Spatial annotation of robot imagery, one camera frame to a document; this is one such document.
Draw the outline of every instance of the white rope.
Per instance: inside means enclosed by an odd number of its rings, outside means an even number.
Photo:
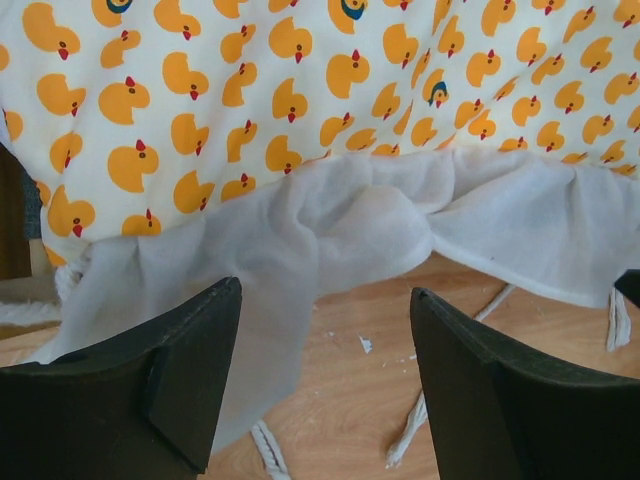
[[[609,335],[607,351],[613,352],[631,341],[631,317],[624,303],[624,296],[615,288],[609,299]]]
[[[507,284],[485,308],[476,314],[474,319],[482,322],[504,302],[515,288],[514,285]],[[428,416],[429,413],[427,412],[424,392],[421,390],[413,410],[411,410],[411,413],[409,413],[407,417],[407,425],[404,432],[402,432],[398,441],[391,445],[391,448],[389,448],[387,452],[387,468],[400,466],[404,454],[413,441],[413,437],[415,437],[418,429],[427,421]]]
[[[402,458],[405,452],[411,445],[413,437],[415,437],[418,429],[424,425],[429,417],[427,413],[427,404],[424,401],[424,393],[420,390],[420,396],[407,417],[407,425],[404,427],[404,432],[396,443],[391,445],[387,452],[387,468],[399,467],[402,463]]]
[[[267,424],[259,420],[251,428],[251,436],[262,456],[265,469],[273,480],[291,480],[282,451]]]
[[[55,321],[60,321],[60,307],[56,303],[0,303],[0,325],[30,327]]]

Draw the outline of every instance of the white cloth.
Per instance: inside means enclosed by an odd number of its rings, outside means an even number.
[[[216,451],[294,391],[318,297],[406,272],[435,249],[532,292],[603,307],[615,279],[639,263],[639,226],[638,182],[531,153],[319,161],[160,236],[94,244],[60,334],[39,358],[237,276],[244,302]]]

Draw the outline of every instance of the wooden floor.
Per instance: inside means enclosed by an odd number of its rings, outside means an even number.
[[[385,451],[404,428],[420,390],[408,320],[410,291],[427,287],[473,315],[503,284],[441,257],[400,278],[333,295],[318,303],[304,352],[300,387],[266,421],[294,480],[436,480],[425,425],[402,466],[385,468]],[[605,311],[576,308],[517,290],[486,323],[547,353],[599,370],[640,378],[640,318],[631,345],[604,349]],[[54,330],[0,342],[0,364],[23,358]],[[360,339],[371,341],[365,352]],[[202,480],[268,479],[247,435],[211,459]]]

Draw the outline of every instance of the yellow rubber duck pattern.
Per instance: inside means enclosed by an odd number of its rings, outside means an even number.
[[[0,106],[56,265],[346,152],[638,178],[640,0],[5,0]]]

